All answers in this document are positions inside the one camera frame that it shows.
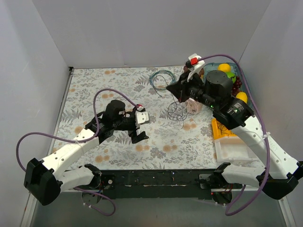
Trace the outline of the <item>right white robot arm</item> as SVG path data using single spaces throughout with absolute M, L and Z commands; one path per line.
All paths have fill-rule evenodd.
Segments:
M 232 183 L 259 187 L 275 200 L 292 192 L 303 176 L 303 163 L 288 155 L 263 132 L 253 110 L 232 96 L 233 81 L 227 74 L 213 70 L 206 75 L 205 81 L 196 73 L 191 79 L 188 76 L 188 71 L 183 73 L 166 89 L 181 103 L 192 98 L 210 107 L 213 117 L 236 134 L 264 164 L 264 167 L 253 168 L 224 162 L 206 182 L 215 188 L 225 188 Z

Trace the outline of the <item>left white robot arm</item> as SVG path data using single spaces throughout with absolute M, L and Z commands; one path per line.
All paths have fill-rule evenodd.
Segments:
M 125 110 L 125 103 L 111 101 L 105 111 L 97 114 L 75 137 L 74 143 L 64 145 L 41 160 L 33 158 L 27 164 L 24 186 L 42 204 L 52 203 L 61 192 L 78 186 L 96 189 L 101 184 L 101 171 L 92 164 L 75 170 L 69 167 L 86 152 L 99 146 L 115 131 L 126 131 L 131 142 L 136 144 L 148 139 L 144 131 L 138 132 L 142 124 L 150 120 L 141 105 L 132 111 Z

